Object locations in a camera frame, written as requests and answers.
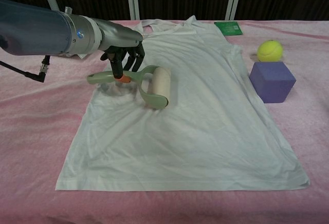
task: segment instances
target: robotic arm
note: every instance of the robotic arm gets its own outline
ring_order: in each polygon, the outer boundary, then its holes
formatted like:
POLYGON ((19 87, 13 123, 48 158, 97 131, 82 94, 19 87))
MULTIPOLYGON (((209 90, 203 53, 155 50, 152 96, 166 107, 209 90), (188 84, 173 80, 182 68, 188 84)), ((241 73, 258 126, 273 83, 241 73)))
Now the robotic arm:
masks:
POLYGON ((137 71, 144 58, 143 37, 137 31, 109 21, 69 12, 0 0, 0 46, 13 55, 46 55, 39 75, 24 72, 0 61, 11 70, 44 82, 50 55, 90 54, 104 51, 114 78, 125 82, 124 70, 137 71), (122 60, 129 54, 128 62, 122 60))

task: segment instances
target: pink fuzzy tablecloth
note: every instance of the pink fuzzy tablecloth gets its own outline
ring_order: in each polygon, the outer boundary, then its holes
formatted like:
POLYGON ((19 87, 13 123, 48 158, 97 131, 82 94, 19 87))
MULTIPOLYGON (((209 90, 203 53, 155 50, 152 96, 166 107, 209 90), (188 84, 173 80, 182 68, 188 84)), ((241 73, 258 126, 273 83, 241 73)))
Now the pink fuzzy tablecloth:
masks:
MULTIPOLYGON (((137 22, 121 22, 133 25, 137 22)), ((267 104, 311 186, 269 192, 55 191, 57 177, 92 95, 85 77, 101 71, 101 52, 84 60, 52 57, 45 83, 0 68, 0 223, 328 223, 329 22, 241 21, 250 71, 265 40, 284 46, 297 82, 287 100, 267 104)), ((43 57, 0 60, 38 72, 43 57)))

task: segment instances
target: yellow ball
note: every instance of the yellow ball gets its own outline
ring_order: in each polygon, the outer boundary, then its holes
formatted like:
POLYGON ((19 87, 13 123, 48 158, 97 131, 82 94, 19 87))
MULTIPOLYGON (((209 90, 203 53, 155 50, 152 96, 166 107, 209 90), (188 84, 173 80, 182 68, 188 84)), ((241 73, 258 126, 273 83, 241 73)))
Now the yellow ball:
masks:
POLYGON ((283 47, 281 43, 274 40, 263 42, 257 50, 257 57, 259 61, 263 62, 279 61, 282 54, 283 47))

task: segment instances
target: white t-shirt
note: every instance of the white t-shirt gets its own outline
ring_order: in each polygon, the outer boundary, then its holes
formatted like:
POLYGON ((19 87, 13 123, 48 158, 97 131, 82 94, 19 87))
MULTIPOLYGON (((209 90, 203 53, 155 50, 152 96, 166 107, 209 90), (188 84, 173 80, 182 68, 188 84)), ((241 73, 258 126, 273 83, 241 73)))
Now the white t-shirt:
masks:
POLYGON ((144 35, 142 67, 171 69, 169 106, 145 107, 135 83, 99 85, 57 190, 288 190, 309 185, 253 89, 238 46, 195 17, 178 25, 161 20, 143 25, 153 32, 144 35))

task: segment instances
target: purple block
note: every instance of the purple block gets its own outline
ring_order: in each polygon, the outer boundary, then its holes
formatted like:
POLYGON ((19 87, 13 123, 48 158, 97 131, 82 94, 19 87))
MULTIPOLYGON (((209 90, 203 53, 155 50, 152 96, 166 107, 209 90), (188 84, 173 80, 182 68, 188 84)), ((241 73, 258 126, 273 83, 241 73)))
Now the purple block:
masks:
POLYGON ((254 63, 249 78, 264 103, 284 102, 296 82, 281 61, 254 63))

